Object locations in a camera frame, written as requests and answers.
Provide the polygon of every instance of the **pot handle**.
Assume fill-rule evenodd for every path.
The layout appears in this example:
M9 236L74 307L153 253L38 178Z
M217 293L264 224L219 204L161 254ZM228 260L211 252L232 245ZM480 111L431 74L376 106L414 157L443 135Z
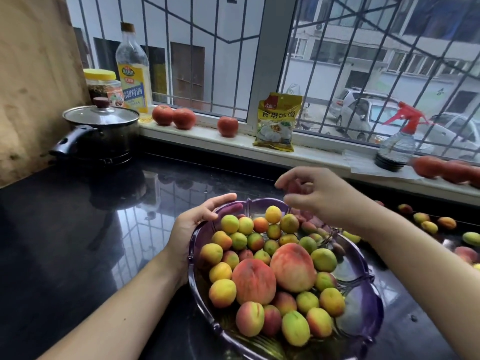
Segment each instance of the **pot handle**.
M69 154L72 145L75 144L80 137L95 130L97 130L95 127L89 125L77 125L75 129L65 135L49 153L55 157L66 156Z

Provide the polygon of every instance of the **yellow jar lid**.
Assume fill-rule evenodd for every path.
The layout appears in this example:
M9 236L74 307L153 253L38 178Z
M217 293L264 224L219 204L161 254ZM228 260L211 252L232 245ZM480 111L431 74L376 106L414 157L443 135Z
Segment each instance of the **yellow jar lid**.
M88 80L111 81L117 79L115 72L107 69L86 68L83 70L83 74Z

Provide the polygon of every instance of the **hand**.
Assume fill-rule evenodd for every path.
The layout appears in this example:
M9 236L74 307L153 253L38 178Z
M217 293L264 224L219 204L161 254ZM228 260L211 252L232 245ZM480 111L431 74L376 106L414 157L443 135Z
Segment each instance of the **hand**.
M187 256L190 238L195 228L201 221L216 220L219 215L213 211L217 207L236 199L237 193L227 193L223 196L207 199L200 206L183 212L175 220L168 243L162 252L167 252L171 267L179 270L181 275L180 286L187 282Z
M298 166L281 175L275 187L287 192L284 202L290 207L356 235L386 210L326 168Z

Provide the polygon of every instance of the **plastic bag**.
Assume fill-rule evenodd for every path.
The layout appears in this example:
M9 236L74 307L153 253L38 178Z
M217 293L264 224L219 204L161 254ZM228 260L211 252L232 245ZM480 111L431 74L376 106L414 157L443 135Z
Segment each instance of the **plastic bag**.
M302 107L302 96L272 92L258 103L257 137L253 144L292 152L292 132Z

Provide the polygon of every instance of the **red spray nozzle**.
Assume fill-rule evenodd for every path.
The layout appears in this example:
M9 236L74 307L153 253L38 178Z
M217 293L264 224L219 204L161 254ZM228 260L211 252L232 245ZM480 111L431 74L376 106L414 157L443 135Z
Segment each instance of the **red spray nozzle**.
M417 110L416 108L402 101L398 103L398 107L398 112L390 119L385 121L383 125L387 125L395 120L408 120L407 124L402 129L402 132L413 135L417 131L418 124L428 124L428 121L422 111Z

